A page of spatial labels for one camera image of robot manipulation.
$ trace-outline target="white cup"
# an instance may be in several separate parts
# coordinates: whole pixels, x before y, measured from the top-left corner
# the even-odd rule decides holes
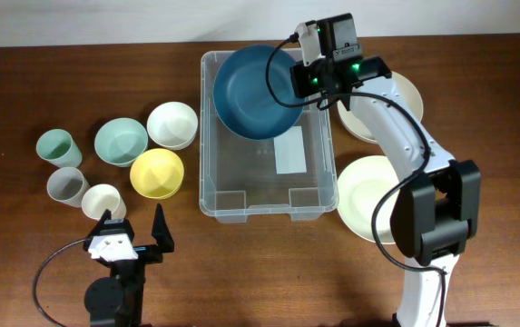
[[[46,190],[52,199],[74,208],[82,206],[82,199],[89,187],[84,175],[73,167],[58,169],[48,178],[46,184]]]
[[[109,184],[98,184],[86,192],[82,199],[82,211],[88,218],[100,220],[104,211],[111,211],[112,219],[122,219],[126,215],[121,194]]]
[[[197,114],[187,104],[169,102],[156,107],[147,120],[147,132],[158,145],[181,150],[195,139]]]

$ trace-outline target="blue bowl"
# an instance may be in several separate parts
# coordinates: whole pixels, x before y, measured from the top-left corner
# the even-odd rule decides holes
[[[235,134],[251,140],[269,140],[288,131],[302,108],[277,104],[266,86],[266,64],[274,47],[252,45],[233,53],[215,77],[213,100],[221,121]],[[278,51],[270,64],[270,85],[285,104],[300,104],[294,95],[289,68],[296,61]]]

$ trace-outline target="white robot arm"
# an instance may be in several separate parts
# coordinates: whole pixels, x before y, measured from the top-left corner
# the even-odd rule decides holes
[[[342,101],[375,136],[399,181],[404,181],[391,215],[391,232],[407,257],[405,262],[390,257],[377,242],[391,262],[406,269],[393,323],[402,327],[446,326],[443,306],[449,276],[466,241],[476,234],[479,170],[471,161],[458,163],[431,137],[407,108],[382,59],[362,56],[351,14],[298,25],[274,54],[296,41],[303,55],[303,60],[290,68],[296,96],[320,93],[319,100]],[[282,103],[272,92],[270,60],[266,82],[274,100],[295,106]],[[436,200],[437,191],[446,197]]]

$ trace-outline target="mint green cup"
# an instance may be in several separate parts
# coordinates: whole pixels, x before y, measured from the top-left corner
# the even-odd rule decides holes
[[[106,123],[94,138],[96,154],[108,164],[130,166],[149,143],[141,123],[131,118],[117,118]]]
[[[75,168],[82,162],[82,154],[74,139],[61,129],[53,129],[40,136],[35,151],[40,158],[60,168]]]

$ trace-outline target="bowl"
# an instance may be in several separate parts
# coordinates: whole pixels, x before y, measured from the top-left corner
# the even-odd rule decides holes
[[[147,132],[160,146],[181,150],[195,139],[197,114],[187,104],[169,102],[156,107],[147,120]]]
[[[166,199],[179,191],[185,174],[181,158],[173,151],[152,149],[131,167],[134,190],[150,199]]]
[[[94,150],[108,164],[128,167],[149,144],[141,123],[131,118],[117,118],[106,123],[94,138]]]

